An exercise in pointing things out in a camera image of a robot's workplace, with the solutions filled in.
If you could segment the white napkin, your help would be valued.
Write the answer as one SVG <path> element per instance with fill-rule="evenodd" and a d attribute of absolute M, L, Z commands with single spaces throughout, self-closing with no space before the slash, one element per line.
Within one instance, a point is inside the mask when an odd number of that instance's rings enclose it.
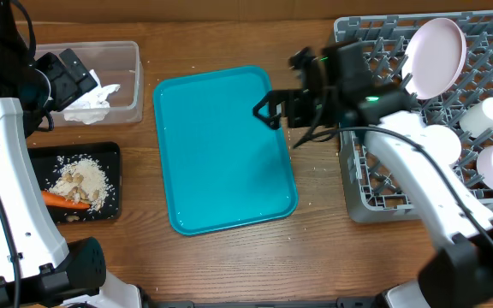
<path fill-rule="evenodd" d="M 96 72 L 91 69 L 89 74 L 97 82 L 97 86 L 70 104 L 62 113 L 65 121 L 77 121 L 86 125 L 102 121 L 110 112 L 107 98 L 118 92 L 120 84 L 101 86 Z"/>

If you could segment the teal serving tray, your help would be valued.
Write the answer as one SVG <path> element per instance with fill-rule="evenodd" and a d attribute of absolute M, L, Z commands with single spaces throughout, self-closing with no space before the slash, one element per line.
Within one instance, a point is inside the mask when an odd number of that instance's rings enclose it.
<path fill-rule="evenodd" d="M 153 93 L 169 222 L 194 236 L 290 216 L 298 191 L 281 129 L 252 112 L 271 89 L 260 67 L 168 79 Z"/>

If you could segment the pink round plate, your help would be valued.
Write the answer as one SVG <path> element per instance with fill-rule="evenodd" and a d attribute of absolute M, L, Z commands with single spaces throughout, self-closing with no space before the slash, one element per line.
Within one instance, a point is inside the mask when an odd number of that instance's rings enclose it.
<path fill-rule="evenodd" d="M 426 22 L 410 39 L 401 68 L 408 93 L 426 100 L 446 92 L 458 79 L 466 61 L 466 38 L 447 18 Z"/>

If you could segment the white bowl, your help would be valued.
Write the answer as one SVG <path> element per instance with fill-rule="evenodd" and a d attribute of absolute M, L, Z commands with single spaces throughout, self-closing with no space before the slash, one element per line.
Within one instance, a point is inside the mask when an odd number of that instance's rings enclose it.
<path fill-rule="evenodd" d="M 428 152 L 448 166 L 454 166 L 461 154 L 459 137 L 450 128 L 441 125 L 427 126 L 423 133 L 427 138 L 425 147 Z"/>

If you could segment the orange carrot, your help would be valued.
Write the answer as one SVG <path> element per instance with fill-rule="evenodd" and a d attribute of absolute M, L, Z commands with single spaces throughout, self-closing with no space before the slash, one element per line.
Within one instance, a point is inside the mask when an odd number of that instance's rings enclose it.
<path fill-rule="evenodd" d="M 75 202 L 51 192 L 42 191 L 41 193 L 43 200 L 47 206 L 74 210 L 88 210 L 90 208 L 89 204 L 83 202 Z"/>

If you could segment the white upturned cup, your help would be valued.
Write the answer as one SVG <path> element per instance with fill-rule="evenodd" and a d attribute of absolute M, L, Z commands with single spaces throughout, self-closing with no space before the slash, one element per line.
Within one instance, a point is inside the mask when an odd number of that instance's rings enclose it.
<path fill-rule="evenodd" d="M 460 119 L 460 128 L 471 134 L 472 138 L 479 137 L 488 129 L 493 129 L 493 98 L 471 107 Z"/>

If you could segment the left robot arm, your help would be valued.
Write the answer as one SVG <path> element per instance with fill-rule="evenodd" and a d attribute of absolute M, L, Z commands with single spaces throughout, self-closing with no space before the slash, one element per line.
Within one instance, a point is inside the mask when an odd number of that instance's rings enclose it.
<path fill-rule="evenodd" d="M 151 300 L 107 269 L 94 238 L 67 242 L 42 198 L 27 137 L 92 90 L 71 50 L 37 56 L 15 24 L 17 1 L 0 1 L 0 308 L 148 307 Z"/>

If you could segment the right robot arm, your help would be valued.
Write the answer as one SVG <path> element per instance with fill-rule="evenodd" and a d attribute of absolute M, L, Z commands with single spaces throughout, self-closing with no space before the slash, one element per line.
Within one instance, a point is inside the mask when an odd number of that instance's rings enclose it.
<path fill-rule="evenodd" d="M 408 282 L 371 297 L 339 299 L 340 307 L 474 307 L 493 299 L 493 212 L 481 204 L 430 139 L 410 97 L 377 84 L 359 41 L 305 48 L 289 59 L 301 88 L 268 92 L 253 114 L 271 129 L 302 127 L 303 142 L 352 132 L 413 202 L 435 256 Z"/>

